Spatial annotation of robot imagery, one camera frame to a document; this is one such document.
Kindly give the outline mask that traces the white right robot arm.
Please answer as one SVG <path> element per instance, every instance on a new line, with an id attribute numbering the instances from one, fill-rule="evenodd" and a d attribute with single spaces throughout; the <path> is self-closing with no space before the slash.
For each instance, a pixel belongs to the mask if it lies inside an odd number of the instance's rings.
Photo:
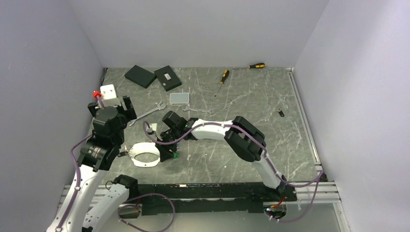
<path id="1" fill-rule="evenodd" d="M 286 178 L 274 167 L 266 149 L 265 135 L 242 116 L 228 121 L 206 121 L 196 117 L 185 119 L 169 111 L 162 119 L 168 130 L 155 140 L 160 155 L 169 159 L 176 153 L 181 140 L 225 141 L 242 160 L 252 164 L 262 179 L 266 194 L 273 201 L 295 200 L 294 188 L 286 184 Z"/>

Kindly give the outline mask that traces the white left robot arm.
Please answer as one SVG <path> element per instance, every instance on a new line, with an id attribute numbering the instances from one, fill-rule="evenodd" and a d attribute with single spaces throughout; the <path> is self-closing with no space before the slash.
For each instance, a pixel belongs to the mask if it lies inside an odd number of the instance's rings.
<path id="1" fill-rule="evenodd" d="M 138 199 L 137 179 L 121 174 L 114 179 L 113 189 L 90 209 L 100 182 L 121 154 L 128 122 L 137 118 L 130 97 L 123 96 L 123 101 L 118 105 L 88 105 L 94 118 L 93 130 L 80 141 L 73 182 L 48 232 L 96 232 L 120 204 Z"/>

